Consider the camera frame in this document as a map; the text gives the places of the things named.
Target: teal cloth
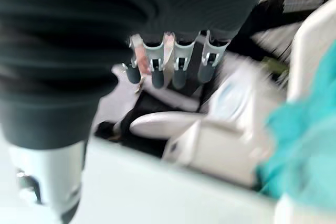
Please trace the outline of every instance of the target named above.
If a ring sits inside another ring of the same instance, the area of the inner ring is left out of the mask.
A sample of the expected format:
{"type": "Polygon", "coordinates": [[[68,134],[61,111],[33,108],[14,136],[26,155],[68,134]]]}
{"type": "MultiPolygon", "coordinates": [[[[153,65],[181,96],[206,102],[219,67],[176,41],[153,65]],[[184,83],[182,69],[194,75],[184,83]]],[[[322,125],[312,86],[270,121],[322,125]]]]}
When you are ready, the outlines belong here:
{"type": "Polygon", "coordinates": [[[274,155],[258,167],[262,193],[336,210],[336,41],[320,62],[310,94],[273,112],[274,155]]]}

